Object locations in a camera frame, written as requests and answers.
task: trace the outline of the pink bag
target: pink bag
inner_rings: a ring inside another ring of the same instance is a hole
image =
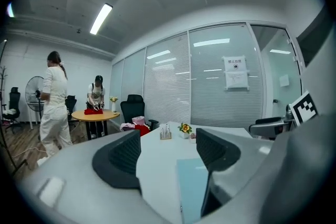
[[[135,125],[145,125],[145,117],[139,116],[139,117],[132,118],[132,122]]]

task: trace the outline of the small vase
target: small vase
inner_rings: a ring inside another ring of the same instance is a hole
[[[116,107],[116,102],[112,102],[112,109],[111,109],[111,110],[112,110],[112,112],[113,112],[114,114],[117,113],[115,107]]]
[[[182,137],[183,139],[189,138],[189,134],[188,133],[184,133],[184,132],[180,131],[179,134],[180,134],[180,137]]]

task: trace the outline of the door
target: door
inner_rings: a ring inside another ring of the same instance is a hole
[[[266,117],[283,116],[286,105],[301,96],[300,70],[285,29],[251,25],[266,77]]]

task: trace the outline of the white outfit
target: white outfit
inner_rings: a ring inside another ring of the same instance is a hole
[[[48,157],[59,151],[54,142],[55,138],[62,148],[72,145],[68,125],[68,111],[65,105],[67,82],[67,78],[60,67],[49,67],[47,69],[42,92],[50,93],[50,99],[45,101],[44,104],[40,137]]]
[[[93,101],[98,102],[98,104],[100,104],[101,97],[105,95],[105,87],[103,85],[103,90],[101,90],[101,87],[96,87],[95,84],[93,84],[93,87],[94,87],[94,89],[92,90],[92,84],[89,85],[88,94],[91,93],[92,94],[91,98],[93,99]]]

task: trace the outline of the small flower pot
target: small flower pot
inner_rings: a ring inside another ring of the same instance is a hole
[[[189,138],[189,134],[188,134],[188,133],[184,133],[184,132],[182,132],[182,131],[179,132],[179,135],[180,135],[180,137],[182,137],[183,139],[187,139],[187,138]]]

